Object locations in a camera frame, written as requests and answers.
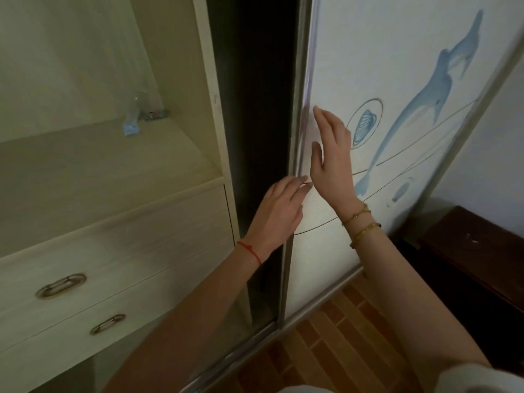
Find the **drawer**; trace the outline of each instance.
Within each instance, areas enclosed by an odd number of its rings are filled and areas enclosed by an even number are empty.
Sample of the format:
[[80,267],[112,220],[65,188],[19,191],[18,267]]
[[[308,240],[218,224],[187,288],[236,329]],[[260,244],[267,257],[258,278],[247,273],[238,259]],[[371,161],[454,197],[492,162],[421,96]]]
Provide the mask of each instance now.
[[[233,250],[232,238],[0,353],[2,391],[27,392],[172,309]],[[96,335],[90,330],[126,317]]]
[[[219,186],[0,259],[0,352],[224,238],[233,241]],[[36,297],[78,273],[87,277],[83,284]]]

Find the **red string bracelet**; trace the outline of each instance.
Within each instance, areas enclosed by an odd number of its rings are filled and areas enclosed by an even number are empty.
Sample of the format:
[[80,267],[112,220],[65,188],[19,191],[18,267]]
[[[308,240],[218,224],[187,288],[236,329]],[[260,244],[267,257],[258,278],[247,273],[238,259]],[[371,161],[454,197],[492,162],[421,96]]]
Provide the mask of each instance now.
[[260,266],[262,266],[262,261],[260,260],[260,258],[258,257],[257,253],[255,251],[253,251],[253,247],[251,245],[248,245],[248,244],[244,244],[242,243],[241,241],[237,241],[236,242],[237,244],[240,244],[241,246],[243,246],[246,250],[248,250],[249,252],[251,252],[253,254],[253,256],[255,258],[257,258],[257,261],[258,261],[258,264]]

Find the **person's right hand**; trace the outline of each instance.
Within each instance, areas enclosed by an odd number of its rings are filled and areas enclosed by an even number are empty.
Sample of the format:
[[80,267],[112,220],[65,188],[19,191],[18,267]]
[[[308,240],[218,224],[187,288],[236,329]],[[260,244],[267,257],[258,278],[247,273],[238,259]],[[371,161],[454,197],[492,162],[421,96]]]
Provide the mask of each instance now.
[[351,171],[351,132],[340,118],[331,112],[313,107],[313,115],[324,145],[313,142],[311,152],[311,180],[320,196],[335,210],[341,220],[347,220],[364,206],[353,188]]

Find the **shelf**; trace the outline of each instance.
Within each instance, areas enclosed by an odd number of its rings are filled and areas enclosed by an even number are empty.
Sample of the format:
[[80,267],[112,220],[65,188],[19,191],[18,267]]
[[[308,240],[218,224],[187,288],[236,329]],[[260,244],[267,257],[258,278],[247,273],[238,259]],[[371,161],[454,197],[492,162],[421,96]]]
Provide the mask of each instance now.
[[171,118],[122,120],[0,144],[0,257],[161,198],[223,183]]

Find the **gold chain bracelet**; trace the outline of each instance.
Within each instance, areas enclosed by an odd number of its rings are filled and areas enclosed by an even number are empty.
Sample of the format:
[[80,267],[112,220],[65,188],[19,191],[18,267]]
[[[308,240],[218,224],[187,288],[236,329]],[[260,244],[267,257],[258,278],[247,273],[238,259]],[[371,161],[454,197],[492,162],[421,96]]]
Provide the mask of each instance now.
[[367,204],[364,203],[364,208],[362,208],[361,211],[358,211],[355,215],[353,215],[351,218],[349,218],[348,220],[342,222],[342,226],[345,226],[347,223],[350,223],[353,219],[357,219],[359,215],[363,214],[364,212],[369,212],[371,213],[370,209],[367,207]]
[[370,225],[368,225],[366,228],[364,228],[364,230],[362,230],[360,233],[358,233],[356,236],[355,236],[355,239],[353,240],[353,242],[351,243],[351,248],[352,249],[355,249],[355,245],[358,244],[358,242],[371,230],[373,230],[375,227],[382,227],[381,224],[377,223],[377,222],[374,222],[374,223],[371,223]]

